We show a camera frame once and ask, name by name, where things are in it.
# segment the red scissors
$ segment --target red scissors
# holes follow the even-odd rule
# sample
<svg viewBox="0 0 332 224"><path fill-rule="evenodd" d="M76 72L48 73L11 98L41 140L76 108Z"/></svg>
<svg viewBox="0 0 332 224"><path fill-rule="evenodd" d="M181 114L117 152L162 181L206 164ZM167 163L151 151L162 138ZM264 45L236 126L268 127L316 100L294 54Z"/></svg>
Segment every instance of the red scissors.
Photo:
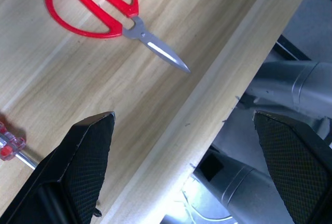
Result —
<svg viewBox="0 0 332 224"><path fill-rule="evenodd" d="M94 38L113 38L121 36L122 34L130 39L139 39L144 43L151 51L160 56L163 60L170 64L180 68L181 70L190 73L189 68L186 64L177 56L177 54L163 41L158 39L155 35L145 29L143 20L138 17L139 15L139 0L132 0L131 4L127 4L123 0L107 0L110 4L115 6L121 11L127 18L134 21L134 26L131 29L126 29L122 24L99 7L92 0L80 0L96 17L98 17L108 28L109 31L106 33L95 33L80 30L65 22L60 18L56 12L53 4L53 0L45 0L46 7L50 12L51 16L64 28L74 32L76 34Z"/></svg>

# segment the gray machine part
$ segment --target gray machine part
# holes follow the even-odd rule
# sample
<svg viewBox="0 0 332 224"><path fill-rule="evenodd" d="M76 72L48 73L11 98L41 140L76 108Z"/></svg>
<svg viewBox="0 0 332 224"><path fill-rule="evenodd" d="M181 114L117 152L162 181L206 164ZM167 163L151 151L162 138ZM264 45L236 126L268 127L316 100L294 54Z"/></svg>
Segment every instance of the gray machine part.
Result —
<svg viewBox="0 0 332 224"><path fill-rule="evenodd" d="M244 163L209 149L194 175L239 223L294 223L272 179Z"/></svg>
<svg viewBox="0 0 332 224"><path fill-rule="evenodd" d="M264 63L246 94L286 106L315 119L332 118L332 63Z"/></svg>

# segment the wood grain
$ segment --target wood grain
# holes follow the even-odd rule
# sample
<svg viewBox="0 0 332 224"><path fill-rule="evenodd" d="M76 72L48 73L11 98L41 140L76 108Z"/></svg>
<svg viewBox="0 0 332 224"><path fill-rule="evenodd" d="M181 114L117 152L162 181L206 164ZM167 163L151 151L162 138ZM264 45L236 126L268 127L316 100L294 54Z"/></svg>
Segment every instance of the wood grain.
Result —
<svg viewBox="0 0 332 224"><path fill-rule="evenodd" d="M159 223L300 2L140 0L140 17L189 66L185 74L139 41L69 33L44 0L0 0L0 112L40 160L75 122L114 110L104 218L92 223ZM78 0L56 8L76 26L103 30ZM0 172L3 213L31 171L13 159Z"/></svg>

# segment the floor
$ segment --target floor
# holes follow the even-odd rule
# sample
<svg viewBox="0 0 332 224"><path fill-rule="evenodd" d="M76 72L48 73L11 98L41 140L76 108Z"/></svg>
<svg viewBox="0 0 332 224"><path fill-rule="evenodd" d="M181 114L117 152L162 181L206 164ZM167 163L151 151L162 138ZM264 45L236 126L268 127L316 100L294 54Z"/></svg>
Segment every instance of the floor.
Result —
<svg viewBox="0 0 332 224"><path fill-rule="evenodd" d="M311 60L332 62L332 1L303 0L283 35ZM279 59L280 57L273 51L267 57L267 61ZM213 146L228 156L268 175L252 117L252 110L235 108L218 133ZM179 192L174 202L170 204L168 215L162 224L211 223L199 217L191 206L195 207L201 215L211 219L229 215L228 211L204 186L193 178L189 178L182 188L182 192ZM214 221L214 223L236 224L237 221L229 219Z"/></svg>

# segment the scissor blade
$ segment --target scissor blade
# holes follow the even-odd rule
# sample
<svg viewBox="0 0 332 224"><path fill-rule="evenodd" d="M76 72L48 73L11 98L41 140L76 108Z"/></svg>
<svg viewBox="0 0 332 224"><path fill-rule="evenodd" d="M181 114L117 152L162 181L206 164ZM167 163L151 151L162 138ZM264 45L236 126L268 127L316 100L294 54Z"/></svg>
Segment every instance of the scissor blade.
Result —
<svg viewBox="0 0 332 224"><path fill-rule="evenodd" d="M186 73L190 73L190 69L181 60L181 58L178 57L178 55L166 43L158 39L152 33L146 31L140 38L140 41L143 42L151 51L153 51L163 60L176 66Z"/></svg>

